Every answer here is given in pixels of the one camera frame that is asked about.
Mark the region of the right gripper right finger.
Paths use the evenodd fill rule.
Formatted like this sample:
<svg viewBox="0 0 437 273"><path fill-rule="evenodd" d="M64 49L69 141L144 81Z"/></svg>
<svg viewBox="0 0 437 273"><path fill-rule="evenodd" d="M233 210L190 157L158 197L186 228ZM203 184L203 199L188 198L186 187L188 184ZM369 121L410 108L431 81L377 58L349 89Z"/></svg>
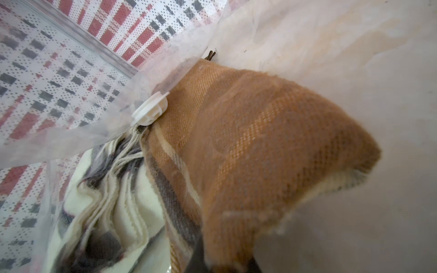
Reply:
<svg viewBox="0 0 437 273"><path fill-rule="evenodd" d="M255 258L252 257L248 263L247 266L247 273L262 273L258 263L256 262Z"/></svg>

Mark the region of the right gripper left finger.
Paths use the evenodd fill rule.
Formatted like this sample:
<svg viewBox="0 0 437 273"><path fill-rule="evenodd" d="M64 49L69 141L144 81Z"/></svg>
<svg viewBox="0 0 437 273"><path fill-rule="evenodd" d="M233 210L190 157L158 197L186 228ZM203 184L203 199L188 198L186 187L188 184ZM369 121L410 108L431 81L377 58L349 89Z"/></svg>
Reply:
<svg viewBox="0 0 437 273"><path fill-rule="evenodd" d="M202 235L199 235L191 259L185 268L184 273L208 273L208 267L204 259L204 244Z"/></svg>

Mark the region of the brown plaid scarf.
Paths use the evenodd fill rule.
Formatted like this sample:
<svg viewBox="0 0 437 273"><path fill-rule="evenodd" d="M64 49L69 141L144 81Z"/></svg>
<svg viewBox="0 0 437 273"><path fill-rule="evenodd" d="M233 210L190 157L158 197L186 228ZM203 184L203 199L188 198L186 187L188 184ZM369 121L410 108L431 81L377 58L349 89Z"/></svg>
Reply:
<svg viewBox="0 0 437 273"><path fill-rule="evenodd" d="M141 137L163 208L171 269L244 273L258 237L300 204L363 183L374 138L335 103L266 73L201 59Z"/></svg>

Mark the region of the clear plastic vacuum bag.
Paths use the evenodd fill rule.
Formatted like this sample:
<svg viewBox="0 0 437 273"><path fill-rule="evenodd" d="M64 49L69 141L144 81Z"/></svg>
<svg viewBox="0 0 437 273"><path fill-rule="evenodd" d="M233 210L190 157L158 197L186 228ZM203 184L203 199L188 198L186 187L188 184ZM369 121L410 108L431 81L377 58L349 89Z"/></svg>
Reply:
<svg viewBox="0 0 437 273"><path fill-rule="evenodd" d="M1 145L2 168L46 164L33 260L19 272L44 273L56 209L83 153L133 128L142 137L148 126L130 126L135 110L170 93L201 59L319 94L381 150L363 183L300 204L278 230L256 239L262 273L436 272L435 1L158 1L140 27L151 34L139 70L101 117ZM136 273L174 273L166 225L165 240Z"/></svg>

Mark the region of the cream grey plaid scarf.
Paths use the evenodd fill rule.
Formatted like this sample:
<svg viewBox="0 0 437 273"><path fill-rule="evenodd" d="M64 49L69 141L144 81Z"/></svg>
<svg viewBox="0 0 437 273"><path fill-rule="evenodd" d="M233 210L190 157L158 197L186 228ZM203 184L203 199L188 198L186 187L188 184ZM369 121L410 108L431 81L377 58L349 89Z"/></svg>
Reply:
<svg viewBox="0 0 437 273"><path fill-rule="evenodd" d="M80 157L66 182L44 273L135 273L165 246L162 208L133 128Z"/></svg>

